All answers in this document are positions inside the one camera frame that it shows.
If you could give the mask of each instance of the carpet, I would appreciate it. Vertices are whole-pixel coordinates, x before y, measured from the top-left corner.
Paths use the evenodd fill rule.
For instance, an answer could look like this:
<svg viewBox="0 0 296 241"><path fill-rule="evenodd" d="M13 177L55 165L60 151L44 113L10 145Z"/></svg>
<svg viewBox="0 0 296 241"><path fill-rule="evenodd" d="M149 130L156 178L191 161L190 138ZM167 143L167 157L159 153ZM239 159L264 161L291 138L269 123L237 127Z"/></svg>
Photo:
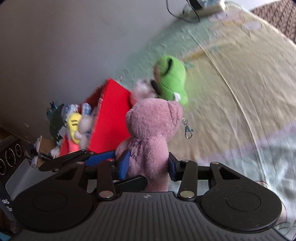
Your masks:
<svg viewBox="0 0 296 241"><path fill-rule="evenodd" d="M296 43L296 4L281 0L251 10Z"/></svg>

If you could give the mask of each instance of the lobster clasp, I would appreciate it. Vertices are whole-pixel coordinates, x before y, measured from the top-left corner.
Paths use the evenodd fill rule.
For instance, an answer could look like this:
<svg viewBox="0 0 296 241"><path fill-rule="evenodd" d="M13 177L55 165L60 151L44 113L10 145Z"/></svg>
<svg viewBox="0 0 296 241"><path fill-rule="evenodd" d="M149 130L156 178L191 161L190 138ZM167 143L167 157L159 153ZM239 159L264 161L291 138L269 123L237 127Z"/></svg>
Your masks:
<svg viewBox="0 0 296 241"><path fill-rule="evenodd" d="M194 132L194 129L190 129L189 121L185 118L183 118L183 124L185 126L185 137L187 139L190 139L192 137L192 132Z"/></svg>

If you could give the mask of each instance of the teddy bear ear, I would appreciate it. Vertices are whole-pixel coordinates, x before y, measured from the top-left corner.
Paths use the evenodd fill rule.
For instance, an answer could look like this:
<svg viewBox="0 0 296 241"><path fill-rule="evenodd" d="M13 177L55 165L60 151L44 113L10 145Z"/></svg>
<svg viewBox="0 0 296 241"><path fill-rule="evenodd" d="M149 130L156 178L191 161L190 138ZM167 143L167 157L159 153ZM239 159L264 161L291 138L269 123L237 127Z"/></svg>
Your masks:
<svg viewBox="0 0 296 241"><path fill-rule="evenodd" d="M130 109L126 113L126 125L129 126L131 124L131 115L132 115L133 109Z"/></svg>
<svg viewBox="0 0 296 241"><path fill-rule="evenodd" d="M168 101L168 107L170 109L172 122L174 125L177 125L183 116L182 106L176 101Z"/></svg>

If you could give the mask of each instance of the green plush toy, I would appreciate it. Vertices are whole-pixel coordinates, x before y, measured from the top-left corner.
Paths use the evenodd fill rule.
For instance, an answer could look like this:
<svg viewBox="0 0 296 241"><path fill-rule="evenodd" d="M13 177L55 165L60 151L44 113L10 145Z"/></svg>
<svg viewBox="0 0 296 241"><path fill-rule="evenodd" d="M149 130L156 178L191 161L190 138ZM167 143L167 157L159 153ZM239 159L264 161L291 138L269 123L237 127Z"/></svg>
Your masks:
<svg viewBox="0 0 296 241"><path fill-rule="evenodd" d="M187 104L184 90L186 70L182 61L170 55L161 57L155 65L154 76L158 83L159 98Z"/></svg>

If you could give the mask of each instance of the circular pad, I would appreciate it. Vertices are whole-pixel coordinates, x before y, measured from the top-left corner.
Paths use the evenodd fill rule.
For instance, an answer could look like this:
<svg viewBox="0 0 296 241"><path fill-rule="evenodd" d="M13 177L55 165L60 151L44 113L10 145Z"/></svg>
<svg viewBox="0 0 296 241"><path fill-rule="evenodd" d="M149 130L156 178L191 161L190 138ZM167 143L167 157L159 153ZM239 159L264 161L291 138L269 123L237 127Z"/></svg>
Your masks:
<svg viewBox="0 0 296 241"><path fill-rule="evenodd" d="M57 211L67 204L67 197L58 192L47 192L39 195L33 201L35 208L44 212Z"/></svg>
<svg viewBox="0 0 296 241"><path fill-rule="evenodd" d="M93 207L91 196L71 181L53 180L20 193L13 203L16 220L26 229L58 232L81 223Z"/></svg>
<svg viewBox="0 0 296 241"><path fill-rule="evenodd" d="M226 203L238 211L252 211L259 207L261 201L253 193L249 192L234 192L227 196Z"/></svg>
<svg viewBox="0 0 296 241"><path fill-rule="evenodd" d="M281 214L281 201L251 180L223 180L201 198L201 208L217 225L239 232L271 228Z"/></svg>

